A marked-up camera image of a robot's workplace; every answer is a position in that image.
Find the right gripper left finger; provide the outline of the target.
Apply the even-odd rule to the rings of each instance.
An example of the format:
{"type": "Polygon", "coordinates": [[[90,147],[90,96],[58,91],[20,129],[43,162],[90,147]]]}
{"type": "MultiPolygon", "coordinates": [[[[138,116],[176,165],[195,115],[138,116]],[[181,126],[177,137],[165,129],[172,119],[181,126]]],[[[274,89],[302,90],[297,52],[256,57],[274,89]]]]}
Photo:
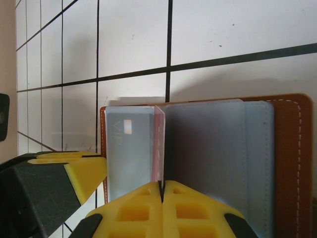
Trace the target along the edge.
{"type": "Polygon", "coordinates": [[[75,238],[161,238],[162,202],[158,182],[92,210],[74,229],[75,238]]]}

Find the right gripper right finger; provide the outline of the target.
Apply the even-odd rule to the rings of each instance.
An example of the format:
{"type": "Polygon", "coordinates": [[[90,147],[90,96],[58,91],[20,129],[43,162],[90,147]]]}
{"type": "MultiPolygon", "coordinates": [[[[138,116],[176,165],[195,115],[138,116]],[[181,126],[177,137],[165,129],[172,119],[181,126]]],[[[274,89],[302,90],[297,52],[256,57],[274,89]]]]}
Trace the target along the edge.
{"type": "Polygon", "coordinates": [[[179,182],[165,182],[162,203],[164,238],[256,238],[236,209],[179,182]]]}

